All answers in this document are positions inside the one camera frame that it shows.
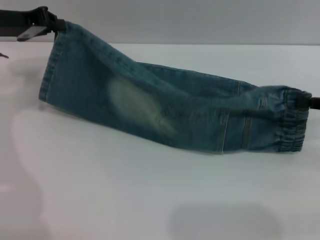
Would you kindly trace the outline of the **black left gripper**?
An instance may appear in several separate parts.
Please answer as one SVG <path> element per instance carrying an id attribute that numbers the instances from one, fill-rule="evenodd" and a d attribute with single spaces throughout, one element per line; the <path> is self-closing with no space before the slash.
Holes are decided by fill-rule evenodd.
<path id="1" fill-rule="evenodd" d="M 0 11 L 1 37 L 37 37 L 65 31 L 65 20 L 49 12 L 46 6 L 28 11 Z"/>

